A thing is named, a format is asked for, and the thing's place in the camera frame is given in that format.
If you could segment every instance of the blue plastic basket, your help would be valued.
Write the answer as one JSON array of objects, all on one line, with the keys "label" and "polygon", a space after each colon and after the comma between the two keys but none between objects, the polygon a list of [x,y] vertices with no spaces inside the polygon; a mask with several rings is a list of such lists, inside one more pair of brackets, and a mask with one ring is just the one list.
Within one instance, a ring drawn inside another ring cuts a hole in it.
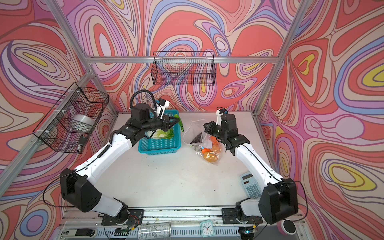
[{"label": "blue plastic basket", "polygon": [[[179,114],[175,109],[164,111],[165,115],[174,116]],[[146,153],[148,155],[158,155],[166,153],[174,153],[181,147],[180,126],[176,124],[173,128],[174,137],[171,139],[146,139],[142,138],[139,141],[139,153]]]}]

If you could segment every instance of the calculator keypad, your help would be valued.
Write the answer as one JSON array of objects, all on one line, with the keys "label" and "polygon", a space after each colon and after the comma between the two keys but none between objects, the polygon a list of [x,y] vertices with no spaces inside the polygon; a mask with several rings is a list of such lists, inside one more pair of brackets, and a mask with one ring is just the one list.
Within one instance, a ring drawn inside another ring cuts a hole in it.
[{"label": "calculator keypad", "polygon": [[256,199],[262,196],[261,189],[259,187],[259,184],[256,182],[256,180],[253,178],[254,182],[249,182],[247,184],[244,184],[245,189],[248,192],[248,196]]}]

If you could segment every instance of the lettuce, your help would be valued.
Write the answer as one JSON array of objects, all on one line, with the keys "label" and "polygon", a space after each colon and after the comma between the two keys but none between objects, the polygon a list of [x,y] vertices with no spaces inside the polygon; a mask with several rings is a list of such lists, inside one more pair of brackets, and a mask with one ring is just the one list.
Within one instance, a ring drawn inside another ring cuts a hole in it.
[{"label": "lettuce", "polygon": [[[147,132],[147,136],[150,137],[152,135],[152,131]],[[173,133],[173,128],[169,129],[168,131],[164,132],[161,129],[156,130],[156,132],[153,134],[153,139],[171,139],[175,136]]]}]

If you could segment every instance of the green vegetable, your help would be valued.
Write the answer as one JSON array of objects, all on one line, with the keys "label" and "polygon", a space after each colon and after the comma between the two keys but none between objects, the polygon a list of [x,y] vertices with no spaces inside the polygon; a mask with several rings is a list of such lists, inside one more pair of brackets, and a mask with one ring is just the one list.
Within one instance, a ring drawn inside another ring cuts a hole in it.
[{"label": "green vegetable", "polygon": [[184,125],[183,125],[183,122],[181,121],[180,116],[176,113],[176,114],[174,115],[174,117],[180,119],[180,121],[179,121],[180,129],[181,129],[182,132],[184,132]]},{"label": "green vegetable", "polygon": [[[147,136],[152,135],[152,131],[147,132]],[[169,129],[168,131],[164,132],[161,129],[156,130],[156,132],[153,134],[152,138],[153,139],[171,139],[175,136],[173,133],[173,128]]]}]

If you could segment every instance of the white table surface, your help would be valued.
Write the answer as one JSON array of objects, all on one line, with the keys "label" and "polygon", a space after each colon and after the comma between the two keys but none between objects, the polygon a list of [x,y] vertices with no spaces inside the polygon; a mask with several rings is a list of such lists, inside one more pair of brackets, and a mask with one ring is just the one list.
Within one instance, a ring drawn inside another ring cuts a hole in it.
[{"label": "white table surface", "polygon": [[[245,135],[266,162],[268,158],[250,112],[235,112],[239,133]],[[119,114],[113,130],[130,118]],[[215,113],[186,113],[180,117],[186,131],[192,121],[216,121]],[[138,152],[138,143],[123,153],[100,177],[97,189],[129,207],[183,207],[234,205],[247,198],[240,175],[245,165],[229,151],[217,165],[206,162],[182,141],[173,154],[149,156]]]}]

